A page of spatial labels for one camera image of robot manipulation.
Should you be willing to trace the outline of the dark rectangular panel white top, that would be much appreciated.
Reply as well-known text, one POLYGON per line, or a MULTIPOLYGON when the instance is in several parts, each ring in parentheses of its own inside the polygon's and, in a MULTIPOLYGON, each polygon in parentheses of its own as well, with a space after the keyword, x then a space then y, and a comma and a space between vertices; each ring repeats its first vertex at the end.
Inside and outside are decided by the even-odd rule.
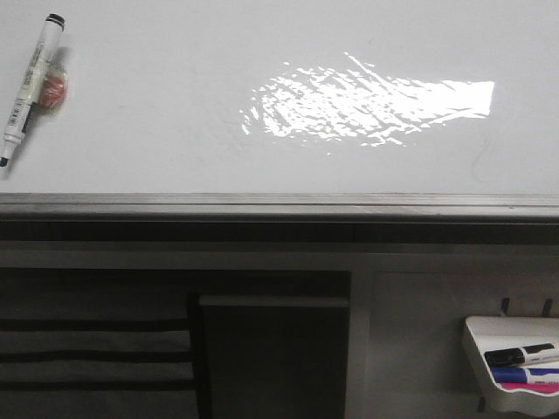
POLYGON ((204 296, 216 418, 342 418, 345 298, 204 296))

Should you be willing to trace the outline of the white whiteboard with metal frame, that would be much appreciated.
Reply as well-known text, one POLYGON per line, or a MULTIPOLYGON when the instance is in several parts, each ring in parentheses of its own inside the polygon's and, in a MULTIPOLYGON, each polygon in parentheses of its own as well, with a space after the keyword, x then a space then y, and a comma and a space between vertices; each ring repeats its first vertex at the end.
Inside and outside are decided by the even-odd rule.
POLYGON ((555 1, 4 1, 3 118, 50 13, 5 218, 558 218, 555 1))

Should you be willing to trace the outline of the grey black striped fabric organizer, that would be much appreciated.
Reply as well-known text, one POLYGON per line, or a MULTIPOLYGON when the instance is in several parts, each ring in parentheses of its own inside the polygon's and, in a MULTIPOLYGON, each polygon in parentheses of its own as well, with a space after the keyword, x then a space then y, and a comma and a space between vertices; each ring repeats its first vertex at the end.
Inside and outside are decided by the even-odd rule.
POLYGON ((1 307, 3 418, 200 418, 184 299, 1 307))

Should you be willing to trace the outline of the white whiteboard marker black cap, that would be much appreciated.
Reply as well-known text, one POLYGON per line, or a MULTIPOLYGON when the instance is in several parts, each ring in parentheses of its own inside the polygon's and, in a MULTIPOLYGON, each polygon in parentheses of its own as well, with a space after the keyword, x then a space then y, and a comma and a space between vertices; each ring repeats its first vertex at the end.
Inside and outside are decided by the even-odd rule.
POLYGON ((39 103, 43 84, 58 51, 66 20, 58 14, 49 14, 38 37, 38 42, 25 72, 6 128, 3 132, 1 167, 5 168, 18 146, 27 135, 34 109, 39 103))

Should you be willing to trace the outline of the blue capped marker in tray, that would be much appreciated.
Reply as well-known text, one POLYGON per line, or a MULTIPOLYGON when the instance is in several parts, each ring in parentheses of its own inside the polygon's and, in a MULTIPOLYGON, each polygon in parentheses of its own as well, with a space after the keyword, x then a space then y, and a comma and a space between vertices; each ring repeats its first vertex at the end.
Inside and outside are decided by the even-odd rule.
POLYGON ((555 385, 559 383, 557 368, 490 367, 493 379, 498 383, 521 383, 555 385))

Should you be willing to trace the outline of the right black wall hook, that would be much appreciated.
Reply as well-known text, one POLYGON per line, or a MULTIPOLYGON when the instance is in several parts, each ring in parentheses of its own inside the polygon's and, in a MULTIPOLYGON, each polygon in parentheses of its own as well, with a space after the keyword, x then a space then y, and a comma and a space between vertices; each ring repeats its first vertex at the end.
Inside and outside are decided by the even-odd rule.
POLYGON ((551 315, 552 307, 553 307, 553 299, 545 299, 544 304, 542 306, 542 313, 541 316, 543 318, 549 318, 551 315))

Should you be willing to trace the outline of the white cabinet frame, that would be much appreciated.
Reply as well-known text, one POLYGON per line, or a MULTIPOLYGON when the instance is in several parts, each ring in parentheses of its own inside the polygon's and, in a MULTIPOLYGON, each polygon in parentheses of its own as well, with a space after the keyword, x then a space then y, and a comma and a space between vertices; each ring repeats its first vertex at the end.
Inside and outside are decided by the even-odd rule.
POLYGON ((345 298, 342 418, 493 418, 466 318, 558 314, 554 245, 24 243, 1 246, 1 307, 184 299, 200 418, 212 414, 204 296, 345 298))

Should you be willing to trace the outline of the pink marker in tray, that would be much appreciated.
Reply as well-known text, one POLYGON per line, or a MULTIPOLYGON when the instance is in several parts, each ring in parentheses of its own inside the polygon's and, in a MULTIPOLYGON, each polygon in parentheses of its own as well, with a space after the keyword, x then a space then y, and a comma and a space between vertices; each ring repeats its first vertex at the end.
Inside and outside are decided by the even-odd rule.
POLYGON ((558 384, 534 384, 534 383, 515 383, 515 382, 504 382, 500 383, 499 386, 505 390, 526 390, 536 392, 537 394, 551 395, 559 391, 558 384))

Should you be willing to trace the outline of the white plastic marker tray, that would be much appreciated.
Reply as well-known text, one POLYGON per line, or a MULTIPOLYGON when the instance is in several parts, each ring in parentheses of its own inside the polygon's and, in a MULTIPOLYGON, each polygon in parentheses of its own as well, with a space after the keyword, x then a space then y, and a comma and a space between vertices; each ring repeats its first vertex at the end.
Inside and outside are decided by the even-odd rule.
MULTIPOLYGON (((551 416, 558 412, 558 392, 551 395, 526 390, 505 390, 493 379, 484 358, 486 351, 558 343, 558 319, 543 317, 466 318, 463 343, 473 372, 490 409, 501 413, 519 413, 532 417, 551 416)), ((558 360, 517 367, 557 368, 558 360)))

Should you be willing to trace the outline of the black capped marker in tray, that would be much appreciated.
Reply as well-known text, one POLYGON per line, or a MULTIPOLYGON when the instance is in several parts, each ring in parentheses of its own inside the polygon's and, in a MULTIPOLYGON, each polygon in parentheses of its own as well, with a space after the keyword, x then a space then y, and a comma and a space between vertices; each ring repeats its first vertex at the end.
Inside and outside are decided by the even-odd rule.
POLYGON ((490 367, 534 365, 558 360, 558 343, 542 343, 486 351, 484 358, 490 367))

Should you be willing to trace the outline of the left black wall hook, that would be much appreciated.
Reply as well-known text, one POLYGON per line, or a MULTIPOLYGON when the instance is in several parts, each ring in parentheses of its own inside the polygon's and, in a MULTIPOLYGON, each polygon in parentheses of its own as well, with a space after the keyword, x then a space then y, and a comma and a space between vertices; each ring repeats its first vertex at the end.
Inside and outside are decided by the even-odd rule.
POLYGON ((510 307, 510 298, 503 298, 500 303, 500 316, 507 317, 510 307))

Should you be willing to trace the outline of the black wall hook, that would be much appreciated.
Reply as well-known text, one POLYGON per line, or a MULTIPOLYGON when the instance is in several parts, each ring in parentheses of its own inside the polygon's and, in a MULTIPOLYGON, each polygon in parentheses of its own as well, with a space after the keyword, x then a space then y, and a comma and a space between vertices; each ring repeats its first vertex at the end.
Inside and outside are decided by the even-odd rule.
POLYGON ((541 316, 543 318, 549 318, 551 315, 552 307, 553 307, 553 299, 545 299, 544 304, 542 306, 542 313, 541 316))
POLYGON ((500 316, 507 317, 510 307, 510 298, 503 298, 500 303, 500 316))

